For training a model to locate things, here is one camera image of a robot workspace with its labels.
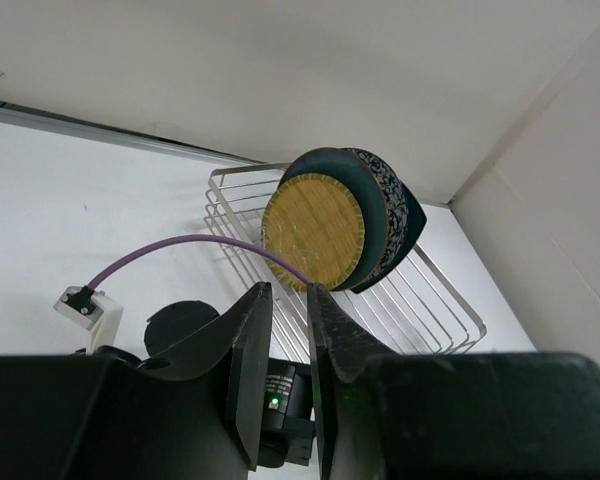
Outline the teal square plate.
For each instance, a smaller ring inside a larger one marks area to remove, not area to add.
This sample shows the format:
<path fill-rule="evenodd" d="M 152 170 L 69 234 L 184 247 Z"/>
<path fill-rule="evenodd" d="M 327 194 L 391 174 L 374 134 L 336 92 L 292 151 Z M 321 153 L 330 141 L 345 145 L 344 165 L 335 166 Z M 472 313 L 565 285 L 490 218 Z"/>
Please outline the teal square plate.
<path fill-rule="evenodd" d="M 416 245 L 426 226 L 427 216 L 420 202 L 415 198 L 413 193 L 404 183 L 401 183 L 401 185 L 408 207 L 407 227 L 402 243 L 394 259 L 389 263 L 388 266 L 383 267 L 380 272 L 378 274 L 374 274 L 370 280 L 367 280 L 352 289 L 352 292 L 355 294 L 360 294 L 368 290 L 383 280 L 393 270 L 395 270 Z"/>

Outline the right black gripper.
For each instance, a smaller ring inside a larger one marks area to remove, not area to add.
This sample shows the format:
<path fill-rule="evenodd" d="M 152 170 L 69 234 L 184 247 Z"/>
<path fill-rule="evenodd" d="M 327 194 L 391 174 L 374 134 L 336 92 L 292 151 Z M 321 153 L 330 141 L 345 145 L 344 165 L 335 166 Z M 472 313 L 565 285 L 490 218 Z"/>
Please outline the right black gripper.
<path fill-rule="evenodd" d="M 150 356 L 198 331 L 219 313 L 201 301 L 168 305 L 147 320 L 144 344 Z M 312 456 L 315 422 L 310 367 L 271 358 L 268 362 L 258 464 L 281 468 L 307 467 Z"/>

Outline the yellow woven round plate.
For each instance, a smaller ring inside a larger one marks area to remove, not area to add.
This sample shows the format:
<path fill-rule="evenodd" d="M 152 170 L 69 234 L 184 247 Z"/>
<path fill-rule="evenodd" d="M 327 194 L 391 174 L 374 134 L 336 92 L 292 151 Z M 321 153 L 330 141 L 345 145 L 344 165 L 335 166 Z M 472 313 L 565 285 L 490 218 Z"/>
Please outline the yellow woven round plate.
<path fill-rule="evenodd" d="M 280 185 L 261 223 L 263 247 L 311 283 L 335 289 L 358 266 L 365 226 L 354 195 L 333 177 L 307 173 Z"/>

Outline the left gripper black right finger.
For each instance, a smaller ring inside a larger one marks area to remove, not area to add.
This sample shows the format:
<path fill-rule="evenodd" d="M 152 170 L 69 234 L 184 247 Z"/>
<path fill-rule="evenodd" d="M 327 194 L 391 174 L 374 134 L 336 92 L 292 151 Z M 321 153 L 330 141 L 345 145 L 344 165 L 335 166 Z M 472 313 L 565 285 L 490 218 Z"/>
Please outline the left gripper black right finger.
<path fill-rule="evenodd" d="M 307 290 L 324 479 L 600 479 L 600 367 L 568 352 L 401 355 Z"/>

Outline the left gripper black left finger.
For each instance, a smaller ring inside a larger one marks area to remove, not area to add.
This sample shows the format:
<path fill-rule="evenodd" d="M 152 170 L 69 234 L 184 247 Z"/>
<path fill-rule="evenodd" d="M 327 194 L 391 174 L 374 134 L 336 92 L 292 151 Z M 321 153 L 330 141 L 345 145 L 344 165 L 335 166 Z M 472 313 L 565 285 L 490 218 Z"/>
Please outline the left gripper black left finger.
<path fill-rule="evenodd" d="M 0 479 L 244 479 L 257 465 L 272 289 L 138 364 L 0 356 Z"/>

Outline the blue floral white plate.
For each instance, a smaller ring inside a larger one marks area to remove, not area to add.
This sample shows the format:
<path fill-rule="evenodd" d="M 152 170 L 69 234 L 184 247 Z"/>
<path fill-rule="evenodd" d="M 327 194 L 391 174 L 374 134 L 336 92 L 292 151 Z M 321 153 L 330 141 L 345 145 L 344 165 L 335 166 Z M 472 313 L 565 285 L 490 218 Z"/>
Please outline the blue floral white plate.
<path fill-rule="evenodd" d="M 372 172 L 386 204 L 387 242 L 383 256 L 370 274 L 369 280 L 379 277 L 397 257 L 407 229 L 408 206 L 402 190 L 402 182 L 391 166 L 376 154 L 355 147 L 348 147 Z"/>

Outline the dark blue round plate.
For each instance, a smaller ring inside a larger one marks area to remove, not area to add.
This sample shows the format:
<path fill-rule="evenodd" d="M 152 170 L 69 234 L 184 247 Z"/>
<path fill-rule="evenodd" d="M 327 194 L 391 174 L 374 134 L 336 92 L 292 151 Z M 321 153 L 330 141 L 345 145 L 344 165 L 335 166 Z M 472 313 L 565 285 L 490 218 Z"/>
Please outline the dark blue round plate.
<path fill-rule="evenodd" d="M 353 152 L 335 147 L 320 147 L 298 157 L 286 169 L 278 184 L 308 173 L 334 178 L 352 194 L 361 208 L 365 227 L 364 248 L 358 265 L 335 291 L 353 289 L 367 280 L 383 260 L 388 243 L 387 205 L 371 169 Z"/>

